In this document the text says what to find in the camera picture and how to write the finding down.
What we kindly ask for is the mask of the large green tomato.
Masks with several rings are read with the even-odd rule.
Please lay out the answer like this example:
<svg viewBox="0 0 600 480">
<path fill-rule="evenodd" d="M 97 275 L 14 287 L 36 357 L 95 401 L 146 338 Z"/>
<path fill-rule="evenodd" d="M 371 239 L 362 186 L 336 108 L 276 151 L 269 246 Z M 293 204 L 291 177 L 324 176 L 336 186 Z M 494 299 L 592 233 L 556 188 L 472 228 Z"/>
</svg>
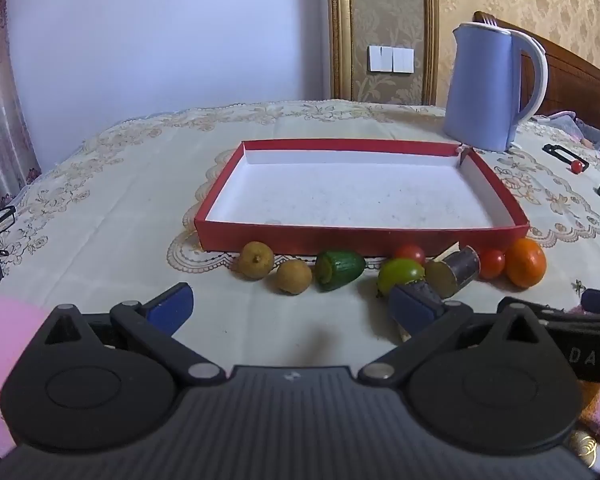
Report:
<svg viewBox="0 0 600 480">
<path fill-rule="evenodd" d="M 420 281 L 425 276 L 424 267 L 409 258 L 394 258 L 385 262 L 377 277 L 377 290 L 387 297 L 393 286 Z"/>
</svg>

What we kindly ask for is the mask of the red cherry tomato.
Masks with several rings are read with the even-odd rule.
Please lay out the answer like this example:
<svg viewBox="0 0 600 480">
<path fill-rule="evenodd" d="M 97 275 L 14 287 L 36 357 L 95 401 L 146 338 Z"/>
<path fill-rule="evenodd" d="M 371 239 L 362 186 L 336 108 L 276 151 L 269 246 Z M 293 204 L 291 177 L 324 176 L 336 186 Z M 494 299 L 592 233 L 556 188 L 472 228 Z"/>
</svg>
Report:
<svg viewBox="0 0 600 480">
<path fill-rule="evenodd" d="M 580 172 L 583 170 L 583 165 L 578 160 L 575 160 L 571 163 L 570 168 L 574 174 L 580 174 Z"/>
<path fill-rule="evenodd" d="M 411 259 L 421 266 L 426 262 L 426 254 L 418 245 L 403 244 L 396 248 L 392 253 L 393 258 Z"/>
<path fill-rule="evenodd" d="M 505 254 L 497 249 L 486 249 L 479 252 L 479 276 L 483 281 L 498 278 L 505 269 Z"/>
</svg>

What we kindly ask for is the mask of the orange tangerine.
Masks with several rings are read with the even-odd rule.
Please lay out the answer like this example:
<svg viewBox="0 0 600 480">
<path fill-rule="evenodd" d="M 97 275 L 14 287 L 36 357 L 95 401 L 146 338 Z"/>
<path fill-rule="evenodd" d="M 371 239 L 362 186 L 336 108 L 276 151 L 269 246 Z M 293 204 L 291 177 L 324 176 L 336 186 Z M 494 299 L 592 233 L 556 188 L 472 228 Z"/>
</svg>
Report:
<svg viewBox="0 0 600 480">
<path fill-rule="evenodd" d="M 505 253 L 505 275 L 514 285 L 527 289 L 544 278 L 546 257 L 542 247 L 528 238 L 513 242 Z"/>
</svg>

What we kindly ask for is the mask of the round brown longan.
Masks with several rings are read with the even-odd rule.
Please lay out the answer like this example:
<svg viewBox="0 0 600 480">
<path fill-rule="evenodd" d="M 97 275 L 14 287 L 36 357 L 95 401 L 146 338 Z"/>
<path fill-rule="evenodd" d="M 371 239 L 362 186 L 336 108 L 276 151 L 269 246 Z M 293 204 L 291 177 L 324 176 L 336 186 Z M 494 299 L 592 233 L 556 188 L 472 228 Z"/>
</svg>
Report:
<svg viewBox="0 0 600 480">
<path fill-rule="evenodd" d="M 294 259 L 283 262 L 275 274 L 276 287 L 285 294 L 302 294 L 312 283 L 311 268 L 303 261 Z"/>
</svg>

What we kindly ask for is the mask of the pink bedding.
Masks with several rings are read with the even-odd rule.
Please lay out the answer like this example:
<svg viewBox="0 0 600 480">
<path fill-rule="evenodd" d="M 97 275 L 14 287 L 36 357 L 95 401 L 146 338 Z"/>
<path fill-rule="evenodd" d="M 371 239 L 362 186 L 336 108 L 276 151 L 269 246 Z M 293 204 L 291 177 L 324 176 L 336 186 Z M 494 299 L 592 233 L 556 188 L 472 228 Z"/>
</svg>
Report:
<svg viewBox="0 0 600 480">
<path fill-rule="evenodd" d="M 562 130 L 572 140 L 600 153 L 600 129 L 588 125 L 573 110 L 562 110 L 548 116 L 536 115 L 532 119 L 542 125 Z"/>
</svg>

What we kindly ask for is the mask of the red shallow cardboard tray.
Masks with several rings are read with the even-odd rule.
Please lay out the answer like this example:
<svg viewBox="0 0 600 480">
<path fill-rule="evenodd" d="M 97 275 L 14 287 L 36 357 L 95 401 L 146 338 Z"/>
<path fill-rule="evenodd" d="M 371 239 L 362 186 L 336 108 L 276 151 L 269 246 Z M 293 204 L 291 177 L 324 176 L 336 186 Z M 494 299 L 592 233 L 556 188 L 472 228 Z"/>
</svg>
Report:
<svg viewBox="0 0 600 480">
<path fill-rule="evenodd" d="M 277 255 L 327 249 L 435 256 L 454 245 L 505 249 L 530 222 L 471 148 L 378 139 L 242 142 L 194 215 L 206 252 L 249 242 Z"/>
</svg>

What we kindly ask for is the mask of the brown wooden headboard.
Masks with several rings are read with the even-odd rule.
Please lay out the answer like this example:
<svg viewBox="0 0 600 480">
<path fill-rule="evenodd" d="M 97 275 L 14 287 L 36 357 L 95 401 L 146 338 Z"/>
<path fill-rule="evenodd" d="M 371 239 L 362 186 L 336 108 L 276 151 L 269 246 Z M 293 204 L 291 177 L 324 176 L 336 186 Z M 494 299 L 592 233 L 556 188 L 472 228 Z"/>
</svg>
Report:
<svg viewBox="0 0 600 480">
<path fill-rule="evenodd" d="M 548 65 L 548 83 L 538 114 L 548 116 L 562 110 L 571 110 L 587 125 L 600 129 L 599 68 L 559 44 L 496 18 L 492 14 L 476 11 L 472 20 L 520 30 L 538 40 L 544 48 Z"/>
</svg>

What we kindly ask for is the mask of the blue electric kettle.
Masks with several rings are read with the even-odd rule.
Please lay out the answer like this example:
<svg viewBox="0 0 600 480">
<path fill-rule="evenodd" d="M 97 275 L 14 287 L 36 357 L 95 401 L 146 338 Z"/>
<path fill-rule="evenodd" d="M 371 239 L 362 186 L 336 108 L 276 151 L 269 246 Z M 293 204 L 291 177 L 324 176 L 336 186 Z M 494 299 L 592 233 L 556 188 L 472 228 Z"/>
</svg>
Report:
<svg viewBox="0 0 600 480">
<path fill-rule="evenodd" d="M 443 132 L 480 150 L 504 152 L 540 108 L 548 84 L 545 49 L 525 32 L 477 22 L 453 30 L 456 57 Z"/>
</svg>

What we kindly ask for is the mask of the white wall switch panel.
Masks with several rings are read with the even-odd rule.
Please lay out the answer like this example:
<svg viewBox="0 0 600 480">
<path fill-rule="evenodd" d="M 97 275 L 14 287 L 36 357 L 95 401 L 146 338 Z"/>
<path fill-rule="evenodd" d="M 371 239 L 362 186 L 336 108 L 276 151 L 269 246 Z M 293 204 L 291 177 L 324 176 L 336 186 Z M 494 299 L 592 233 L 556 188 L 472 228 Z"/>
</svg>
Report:
<svg viewBox="0 0 600 480">
<path fill-rule="evenodd" d="M 369 46 L 367 58 L 371 73 L 415 73 L 415 50 L 412 48 Z"/>
</svg>

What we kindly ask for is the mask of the gold picture frame moulding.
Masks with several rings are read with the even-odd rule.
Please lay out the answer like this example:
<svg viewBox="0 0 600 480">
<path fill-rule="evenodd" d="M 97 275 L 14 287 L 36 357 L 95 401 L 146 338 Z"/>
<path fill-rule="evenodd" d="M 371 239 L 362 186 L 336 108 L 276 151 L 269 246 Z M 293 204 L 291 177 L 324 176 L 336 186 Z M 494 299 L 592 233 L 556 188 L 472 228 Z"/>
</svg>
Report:
<svg viewBox="0 0 600 480">
<path fill-rule="evenodd" d="M 439 0 L 326 0 L 328 95 L 358 102 L 434 105 Z M 412 49 L 410 72 L 374 72 L 369 47 Z"/>
</svg>

